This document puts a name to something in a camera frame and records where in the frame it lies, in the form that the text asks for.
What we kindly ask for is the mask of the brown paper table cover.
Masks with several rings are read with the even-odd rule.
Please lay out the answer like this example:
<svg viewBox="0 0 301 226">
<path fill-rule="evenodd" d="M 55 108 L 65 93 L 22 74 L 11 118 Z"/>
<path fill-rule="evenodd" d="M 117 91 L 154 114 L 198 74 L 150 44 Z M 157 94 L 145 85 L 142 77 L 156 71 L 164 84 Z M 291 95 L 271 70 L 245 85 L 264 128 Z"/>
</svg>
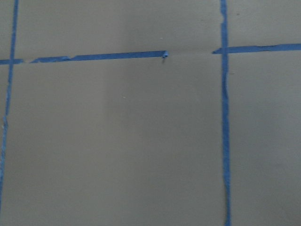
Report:
<svg viewBox="0 0 301 226">
<path fill-rule="evenodd" d="M 3 226 L 298 226 L 298 0 L 3 0 Z"/>
</svg>

